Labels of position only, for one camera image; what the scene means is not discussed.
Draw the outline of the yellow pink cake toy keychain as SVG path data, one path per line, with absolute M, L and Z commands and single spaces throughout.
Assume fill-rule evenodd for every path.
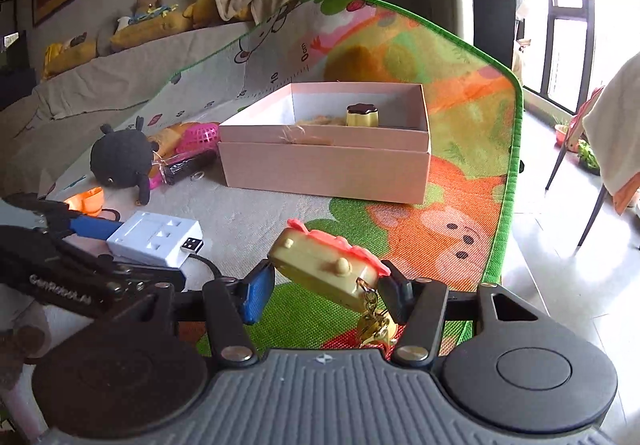
M 398 324 L 387 309 L 378 307 L 378 286 L 390 277 L 390 268 L 368 249 L 290 218 L 268 260 L 293 283 L 358 313 L 360 347 L 381 345 L 388 350 L 397 342 Z

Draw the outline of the yellow plush at left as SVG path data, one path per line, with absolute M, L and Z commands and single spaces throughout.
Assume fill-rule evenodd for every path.
M 96 56 L 96 39 L 87 38 L 87 33 L 77 35 L 64 43 L 52 43 L 44 52 L 41 79 L 50 80 L 65 71 L 87 64 Z

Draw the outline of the beige knitted cloth toy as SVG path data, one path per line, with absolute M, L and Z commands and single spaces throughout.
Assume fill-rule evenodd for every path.
M 295 122 L 298 126 L 320 126 L 320 125 L 337 125 L 345 126 L 346 119 L 344 116 L 314 116 L 309 120 L 298 120 Z

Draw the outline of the yellow brown pudding toy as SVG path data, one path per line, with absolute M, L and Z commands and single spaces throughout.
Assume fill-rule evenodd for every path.
M 349 105 L 346 109 L 346 125 L 378 127 L 378 107 L 363 102 Z

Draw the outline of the yellow duck plush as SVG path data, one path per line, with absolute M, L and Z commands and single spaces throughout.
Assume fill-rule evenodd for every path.
M 196 0 L 182 15 L 191 21 L 193 29 L 209 27 L 220 19 L 216 0 Z

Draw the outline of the black cylindrical tube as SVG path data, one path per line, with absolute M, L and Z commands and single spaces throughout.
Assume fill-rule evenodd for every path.
M 167 185 L 175 185 L 180 180 L 203 172 L 209 165 L 216 162 L 218 154 L 215 150 L 205 150 L 198 153 L 178 154 L 177 159 L 167 160 L 160 174 Z

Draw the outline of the orange plastic cup toy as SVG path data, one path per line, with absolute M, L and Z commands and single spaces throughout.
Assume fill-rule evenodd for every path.
M 64 200 L 71 210 L 91 217 L 98 217 L 104 207 L 104 190 L 94 187 Z

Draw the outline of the pink plastic basket toy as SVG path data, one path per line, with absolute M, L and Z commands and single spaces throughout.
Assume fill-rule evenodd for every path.
M 193 124 L 182 133 L 175 149 L 175 153 L 200 153 L 208 150 L 217 150 L 218 142 L 218 123 L 210 122 Z

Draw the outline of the black round plush toy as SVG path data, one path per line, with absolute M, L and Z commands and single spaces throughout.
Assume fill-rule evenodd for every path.
M 160 145 L 146 138 L 143 124 L 142 116 L 137 116 L 134 128 L 115 131 L 110 124 L 103 124 L 103 136 L 91 148 L 90 170 L 102 186 L 137 187 L 138 203 L 147 205 L 151 196 L 149 173 Z

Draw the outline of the chair with cream cloth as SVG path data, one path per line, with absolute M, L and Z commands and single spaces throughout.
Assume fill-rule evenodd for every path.
M 580 236 L 583 243 L 604 203 L 610 196 L 616 213 L 623 213 L 639 190 L 639 57 L 631 57 L 613 79 L 580 106 L 568 124 L 559 156 L 559 167 L 570 146 L 585 135 L 600 168 L 601 187 Z

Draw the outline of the brown bear plush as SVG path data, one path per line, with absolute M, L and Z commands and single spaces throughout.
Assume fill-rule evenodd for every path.
M 134 4 L 134 15 L 142 16 L 163 5 L 162 0 L 137 0 Z

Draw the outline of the white electronic device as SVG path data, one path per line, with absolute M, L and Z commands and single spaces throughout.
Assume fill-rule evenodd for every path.
M 137 211 L 106 239 L 114 257 L 151 266 L 180 269 L 204 247 L 197 220 Z

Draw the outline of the long yellow plush pillow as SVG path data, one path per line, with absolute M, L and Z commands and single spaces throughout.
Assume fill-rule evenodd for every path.
M 110 39 L 111 50 L 121 52 L 191 29 L 191 19 L 186 18 L 182 12 L 168 12 L 166 15 L 135 23 L 116 32 Z

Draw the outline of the pink cardboard box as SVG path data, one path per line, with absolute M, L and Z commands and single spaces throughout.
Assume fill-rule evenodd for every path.
M 378 127 L 298 126 L 378 107 Z M 228 186 L 378 202 L 420 203 L 431 136 L 420 84 L 295 83 L 254 102 L 219 127 Z

